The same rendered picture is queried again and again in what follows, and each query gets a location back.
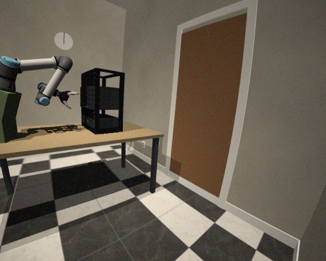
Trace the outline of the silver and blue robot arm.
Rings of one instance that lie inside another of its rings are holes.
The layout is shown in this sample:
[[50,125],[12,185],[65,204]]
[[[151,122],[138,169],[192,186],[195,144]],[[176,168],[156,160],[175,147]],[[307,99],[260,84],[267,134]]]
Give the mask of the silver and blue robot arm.
[[0,58],[0,90],[6,92],[16,91],[15,80],[17,74],[23,71],[56,69],[50,82],[47,84],[39,83],[37,89],[38,95],[35,103],[47,106],[50,99],[73,65],[72,59],[68,56],[55,56],[48,59],[18,60],[2,56]]

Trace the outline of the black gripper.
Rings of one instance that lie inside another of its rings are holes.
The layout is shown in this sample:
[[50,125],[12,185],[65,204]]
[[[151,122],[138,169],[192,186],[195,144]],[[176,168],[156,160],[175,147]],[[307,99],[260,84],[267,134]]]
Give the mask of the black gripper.
[[[54,97],[56,96],[57,91],[58,91],[58,89],[56,89],[56,91],[54,92],[54,94],[53,94]],[[71,92],[71,91],[63,91],[63,92],[61,92],[61,96],[59,97],[59,99],[65,106],[67,106],[68,108],[71,109],[71,107],[69,107],[67,104],[67,100],[69,98],[69,95],[75,95],[75,94],[79,94],[79,93]]]

